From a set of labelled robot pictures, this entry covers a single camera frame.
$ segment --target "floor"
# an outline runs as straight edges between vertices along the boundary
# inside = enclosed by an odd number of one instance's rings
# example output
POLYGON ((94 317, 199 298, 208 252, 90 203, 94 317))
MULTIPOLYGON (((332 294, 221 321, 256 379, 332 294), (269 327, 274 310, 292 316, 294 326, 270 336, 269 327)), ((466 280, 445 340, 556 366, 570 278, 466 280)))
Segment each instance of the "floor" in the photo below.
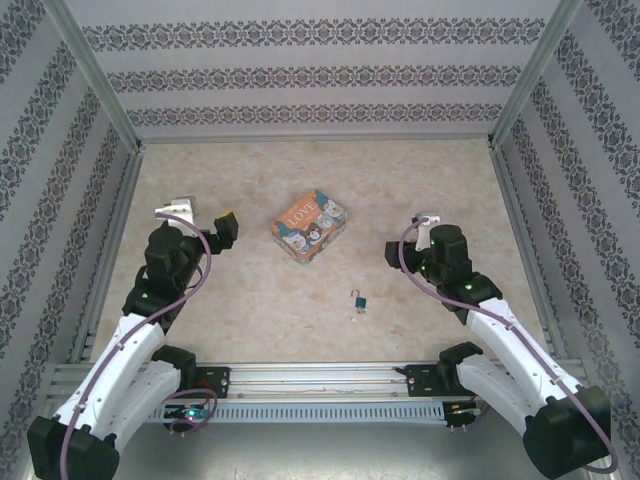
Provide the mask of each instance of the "floor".
POLYGON ((214 257, 207 284, 166 341, 203 362, 433 360, 472 332, 387 266, 416 212, 462 227, 488 275, 541 343, 542 330, 484 140, 151 145, 109 288, 92 359, 113 333, 144 262, 154 208, 195 195, 196 223, 233 210, 240 235, 214 257), (309 265, 271 239, 270 225, 313 188, 345 207, 345 232, 309 265), (352 289, 367 298, 357 315, 352 289))

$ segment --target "patterned wallpaper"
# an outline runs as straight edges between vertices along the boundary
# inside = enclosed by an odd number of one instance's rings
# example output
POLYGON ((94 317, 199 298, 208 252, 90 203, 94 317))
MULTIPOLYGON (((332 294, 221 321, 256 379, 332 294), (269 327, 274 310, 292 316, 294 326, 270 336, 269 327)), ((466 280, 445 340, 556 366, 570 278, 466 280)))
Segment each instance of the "patterned wallpaper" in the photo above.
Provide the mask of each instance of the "patterned wallpaper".
POLYGON ((0 479, 88 300, 129 152, 38 0, 0 0, 0 479))
POLYGON ((612 400, 640 477, 640 17, 583 4, 502 145, 567 351, 612 400))
POLYGON ((69 1, 148 140, 489 133, 558 0, 101 3, 69 1))

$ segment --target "purple cable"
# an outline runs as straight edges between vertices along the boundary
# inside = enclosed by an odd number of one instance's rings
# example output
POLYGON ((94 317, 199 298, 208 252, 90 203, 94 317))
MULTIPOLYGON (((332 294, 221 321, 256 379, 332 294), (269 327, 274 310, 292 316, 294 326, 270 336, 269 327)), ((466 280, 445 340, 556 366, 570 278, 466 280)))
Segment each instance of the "purple cable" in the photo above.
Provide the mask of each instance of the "purple cable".
MULTIPOLYGON (((164 308, 161 308, 157 312, 153 313, 152 315, 148 316, 147 318, 142 320, 140 323, 138 323, 135 327, 133 327, 129 331, 129 333, 127 333, 125 336, 122 337, 122 339, 119 342, 120 345, 124 345, 133 335, 135 335, 146 324, 151 323, 156 318, 161 317, 165 313, 167 313, 167 312, 173 310, 174 308, 182 305, 187 300, 189 300, 191 297, 193 297, 198 292, 198 290, 200 290, 200 288, 204 284, 205 280, 209 276, 209 272, 211 271, 211 249, 209 248, 209 243, 207 242, 207 239, 204 237, 202 232, 200 232, 200 230, 198 230, 198 228, 195 225, 187 222, 186 220, 183 220, 180 217, 176 217, 174 215, 168 215, 168 214, 165 214, 165 213, 156 213, 156 218, 164 218, 166 220, 174 220, 174 221, 176 221, 178 223, 181 223, 182 225, 186 226, 187 228, 189 228, 189 230, 193 231, 193 233, 195 233, 198 236, 198 238, 200 239, 200 241, 202 242, 202 246, 204 247, 204 253, 205 253, 205 256, 207 258, 207 264, 206 264, 206 266, 204 268, 204 272, 202 274, 202 277, 200 277, 200 280, 198 280, 198 283, 196 283, 196 285, 193 287, 193 289, 191 291, 185 293, 184 296, 180 297, 178 300, 176 300, 172 304, 167 305, 164 308)), ((71 435, 73 434, 75 426, 78 423, 78 418, 80 418, 80 414, 82 413, 82 410, 83 410, 83 409, 80 408, 80 405, 84 405, 87 402, 87 399, 89 398, 89 395, 91 394, 91 391, 95 387, 96 383, 98 383, 98 380, 100 379, 100 376, 102 375, 104 370, 107 368, 107 365, 109 365, 111 360, 113 360, 113 358, 116 356, 116 354, 120 351, 120 348, 121 347, 119 347, 118 345, 115 345, 111 349, 109 354, 105 357, 105 359, 102 361, 102 363, 100 363, 100 365, 96 369, 95 375, 91 378, 91 380, 89 380, 89 383, 87 384, 87 388, 84 390, 84 392, 80 396, 80 400, 78 400, 78 405, 74 409, 73 415, 71 416, 71 420, 69 421, 69 425, 67 426, 67 430, 66 430, 66 432, 64 434, 64 439, 62 441, 62 449, 60 451, 60 477, 61 477, 62 480, 69 480, 69 471, 67 469, 67 455, 69 454, 69 443, 71 442, 71 435)))
POLYGON ((564 382, 562 382, 562 380, 556 376, 553 369, 549 365, 547 365, 547 362, 544 360, 544 358, 542 358, 540 354, 537 352, 537 350, 534 348, 534 346, 531 345, 531 343, 529 343, 529 340, 527 340, 527 338, 522 334, 519 328, 512 327, 512 323, 509 320, 493 312, 490 312, 489 310, 476 307, 475 305, 470 305, 467 303, 458 302, 456 300, 451 300, 447 297, 443 297, 442 295, 439 295, 437 292, 427 288, 425 285, 420 283, 415 278, 415 276, 409 271, 409 268, 407 267, 407 262, 404 258, 403 247, 407 240, 407 237, 409 236, 409 233, 411 233, 411 231, 414 228, 416 228, 418 225, 420 225, 423 221, 424 219, 418 219, 415 222, 413 222, 411 226, 409 226, 400 237, 400 243, 398 244, 398 257, 400 258, 400 266, 402 267, 402 271, 407 275, 407 277, 409 277, 409 280, 411 280, 416 287, 418 287, 427 295, 435 298, 439 302, 447 303, 449 305, 453 305, 454 307, 464 308, 467 310, 472 310, 474 312, 481 313, 482 315, 486 315, 487 317, 493 318, 494 320, 500 322, 502 325, 510 329, 513 332, 513 334, 518 338, 518 340, 520 340, 520 342, 524 345, 527 351, 531 353, 531 355, 533 355, 533 357, 538 361, 538 363, 544 369, 547 375, 551 377, 552 381, 556 385, 558 385, 558 387, 560 387, 560 389, 563 391, 563 393, 567 397, 569 397, 569 399, 573 402, 573 404, 580 411, 580 413, 582 413, 582 415, 587 420, 587 422, 589 422, 591 427, 596 431, 596 433, 598 434, 598 437, 600 437, 600 440, 602 440, 602 443, 604 443, 604 445, 607 447, 607 450, 609 450, 609 455, 611 455, 611 465, 605 468, 592 467, 590 465, 585 465, 584 468, 589 472, 600 473, 603 475, 615 472, 618 469, 619 460, 618 460, 618 453, 616 452, 613 444, 611 443, 611 440, 609 440, 606 433, 604 433, 600 425, 598 425, 598 422, 596 422, 593 416, 587 411, 587 409, 582 404, 582 402, 580 402, 580 400, 578 400, 578 398, 573 394, 573 392, 569 390, 569 388, 564 384, 564 382))
POLYGON ((177 433, 175 431, 174 427, 176 425, 178 425, 178 424, 191 425, 191 428, 189 430, 187 430, 186 432, 180 433, 180 435, 182 437, 188 437, 189 435, 193 435, 198 430, 200 430, 202 427, 204 427, 205 424, 211 419, 211 417, 213 417, 213 415, 215 415, 216 409, 218 408, 218 396, 216 395, 216 392, 214 392, 213 390, 210 390, 208 388, 193 388, 191 390, 182 390, 181 392, 172 393, 165 400, 169 400, 171 398, 186 397, 187 395, 192 395, 194 393, 204 393, 204 394, 212 396, 213 397, 213 408, 211 410, 209 410, 209 413, 207 414, 207 416, 204 417, 202 419, 202 422, 200 422, 200 423, 192 422, 188 418, 179 418, 177 420, 174 420, 171 423, 171 425, 169 425, 169 433, 171 433, 172 435, 174 433, 177 433))

